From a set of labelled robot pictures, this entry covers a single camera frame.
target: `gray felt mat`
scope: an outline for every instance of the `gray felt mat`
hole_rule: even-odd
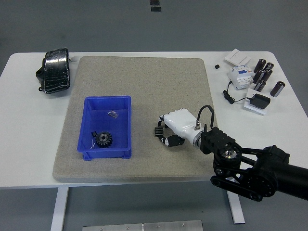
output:
[[[84,161],[77,143],[87,96],[130,95],[132,157]],[[53,167],[53,177],[66,183],[209,180],[213,155],[188,141],[166,147],[154,136],[158,117],[186,108],[195,117],[212,104],[204,62],[186,58],[86,56],[77,76]],[[201,122],[210,123],[204,110]]]

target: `robotic arm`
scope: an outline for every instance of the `robotic arm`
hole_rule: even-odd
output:
[[[209,131],[206,125],[202,128],[200,123],[200,114],[204,108],[212,113]],[[175,135],[164,137],[162,121]],[[212,176],[211,182],[217,187],[254,201],[273,196],[276,191],[308,200],[308,169],[289,165],[290,155],[275,145],[264,149],[242,148],[235,139],[217,127],[213,128],[213,122],[214,110],[209,105],[200,109],[197,119],[183,108],[161,115],[155,128],[155,136],[169,147],[182,145],[188,139],[204,154],[213,153],[216,175]],[[257,160],[242,154],[255,155]],[[241,162],[252,167],[240,169]]]

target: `white table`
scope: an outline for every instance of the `white table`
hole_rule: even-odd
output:
[[[243,102],[230,105],[222,95],[229,82],[226,73],[232,65],[224,60],[229,52],[72,52],[73,56],[140,56],[201,58],[205,62],[218,127],[236,139],[242,147],[259,148],[276,144],[290,153],[290,164],[308,168],[308,118],[275,56],[267,51],[246,51],[253,69],[260,58],[275,64],[267,86],[283,81],[286,87],[277,98],[271,97],[268,114],[261,116],[243,109]],[[60,229],[64,218],[68,187],[106,185],[105,183],[68,184],[52,177],[71,89],[78,62],[70,62],[71,88],[61,97],[38,91],[35,72],[45,53],[13,54],[0,77],[0,189],[58,187],[52,230]],[[264,88],[268,94],[272,87]],[[246,95],[232,85],[235,99]]]

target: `blue plastic bin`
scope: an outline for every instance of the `blue plastic bin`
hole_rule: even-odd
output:
[[[108,115],[109,111],[116,111],[117,118]],[[83,108],[80,135],[77,145],[78,152],[83,154],[84,160],[93,158],[131,158],[131,97],[130,96],[102,96],[86,97]],[[107,148],[100,148],[95,143],[92,132],[108,131],[113,142]]]

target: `cable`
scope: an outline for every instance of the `cable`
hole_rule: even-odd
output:
[[[198,113],[198,117],[197,117],[197,121],[200,121],[200,115],[201,115],[201,112],[203,109],[205,108],[208,108],[210,110],[210,112],[212,113],[212,116],[211,116],[211,129],[213,129],[213,124],[214,124],[214,109],[210,106],[210,105],[205,105],[203,106],[199,113]]]
[[[223,94],[224,94],[225,99],[228,100],[228,102],[229,102],[230,104],[234,104],[234,102],[238,102],[238,101],[241,101],[241,100],[244,100],[244,99],[249,99],[249,100],[251,100],[251,98],[248,98],[248,97],[244,97],[244,98],[242,98],[242,99],[240,99],[240,100],[235,100],[233,97],[231,97],[231,96],[229,95],[229,93],[228,93],[229,85],[230,85],[231,83],[232,83],[232,81],[229,82],[228,87],[227,87],[227,90],[224,90],[224,91],[223,91]]]

